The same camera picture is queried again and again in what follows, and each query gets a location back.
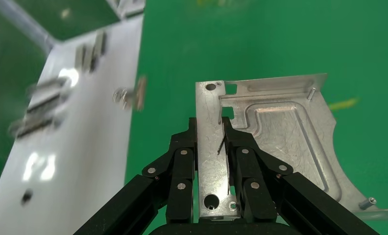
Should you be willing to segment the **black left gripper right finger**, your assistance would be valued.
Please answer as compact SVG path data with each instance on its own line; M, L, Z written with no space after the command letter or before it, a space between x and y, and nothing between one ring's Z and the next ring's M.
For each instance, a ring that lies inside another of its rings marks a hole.
M293 167L262 151L222 118L224 145L241 216L263 234L373 235L375 230Z

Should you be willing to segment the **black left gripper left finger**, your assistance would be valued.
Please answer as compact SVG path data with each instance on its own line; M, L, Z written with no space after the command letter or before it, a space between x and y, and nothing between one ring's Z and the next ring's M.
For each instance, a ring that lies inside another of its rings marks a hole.
M196 118L172 135L168 151L145 166L76 232L77 235L142 235L167 207L167 223L193 221Z

